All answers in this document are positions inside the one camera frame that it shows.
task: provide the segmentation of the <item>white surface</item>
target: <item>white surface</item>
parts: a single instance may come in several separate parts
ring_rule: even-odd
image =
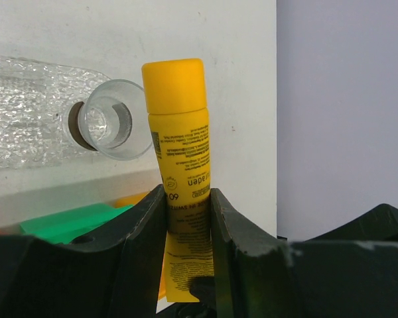
[[[212,186],[275,234],[275,10],[275,0],[0,1],[0,54],[90,68],[140,84],[145,62],[203,59]],[[150,154],[128,163],[0,172],[0,195],[19,193],[0,201],[0,225],[149,189],[159,182]],[[36,194],[24,199],[31,190]]]
[[[158,300],[157,303],[157,313],[164,310],[165,308],[171,306],[173,303],[169,303],[166,301],[166,297],[162,298],[161,300]]]
[[[278,230],[398,207],[398,0],[279,1]]]

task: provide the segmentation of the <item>clear plastic bottle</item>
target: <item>clear plastic bottle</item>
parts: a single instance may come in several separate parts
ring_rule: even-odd
[[[152,144],[142,87],[92,70],[0,56],[0,168],[56,166]]]

